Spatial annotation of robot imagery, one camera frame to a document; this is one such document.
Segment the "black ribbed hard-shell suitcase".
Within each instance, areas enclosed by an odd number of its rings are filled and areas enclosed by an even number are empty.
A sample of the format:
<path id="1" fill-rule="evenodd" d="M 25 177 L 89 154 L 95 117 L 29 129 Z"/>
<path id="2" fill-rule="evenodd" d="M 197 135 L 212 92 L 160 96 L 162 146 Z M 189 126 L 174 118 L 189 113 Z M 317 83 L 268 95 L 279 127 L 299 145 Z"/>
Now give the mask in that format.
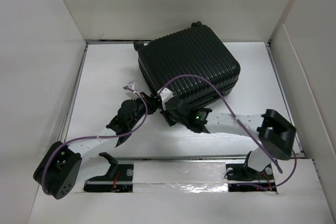
<path id="1" fill-rule="evenodd" d="M 195 108 L 218 100 L 216 90 L 229 95 L 239 78 L 238 61 L 213 30 L 201 22 L 147 45 L 136 41 L 133 46 L 151 94 L 179 77 L 168 89 Z"/>

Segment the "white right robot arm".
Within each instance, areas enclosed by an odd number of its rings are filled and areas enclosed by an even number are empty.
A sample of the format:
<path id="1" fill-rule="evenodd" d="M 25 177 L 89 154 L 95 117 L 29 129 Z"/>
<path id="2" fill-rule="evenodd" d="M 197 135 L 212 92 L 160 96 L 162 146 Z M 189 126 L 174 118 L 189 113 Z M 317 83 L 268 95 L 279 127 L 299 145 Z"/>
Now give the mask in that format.
<path id="1" fill-rule="evenodd" d="M 296 128 L 278 111 L 267 109 L 263 114 L 224 113 L 208 108 L 196 109 L 184 100 L 173 97 L 163 103 L 163 112 L 173 123 L 194 133 L 227 133 L 250 137 L 257 148 L 250 151 L 242 166 L 243 174 L 255 178 L 270 163 L 282 172 L 277 161 L 291 159 Z"/>

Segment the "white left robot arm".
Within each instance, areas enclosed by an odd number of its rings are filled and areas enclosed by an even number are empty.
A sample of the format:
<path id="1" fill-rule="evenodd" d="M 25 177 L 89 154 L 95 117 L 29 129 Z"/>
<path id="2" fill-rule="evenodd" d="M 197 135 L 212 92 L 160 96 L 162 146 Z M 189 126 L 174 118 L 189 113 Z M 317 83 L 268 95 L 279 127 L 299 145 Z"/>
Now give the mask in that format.
<path id="1" fill-rule="evenodd" d="M 116 183 L 121 171 L 119 162 L 109 151 L 123 144 L 143 125 L 146 117 L 160 107 L 160 100 L 144 93 L 140 93 L 137 99 L 125 100 L 118 114 L 97 135 L 52 144 L 34 171 L 33 179 L 46 195 L 62 199 L 74 188 L 81 165 L 100 156 L 107 162 L 100 165 L 97 179 Z"/>

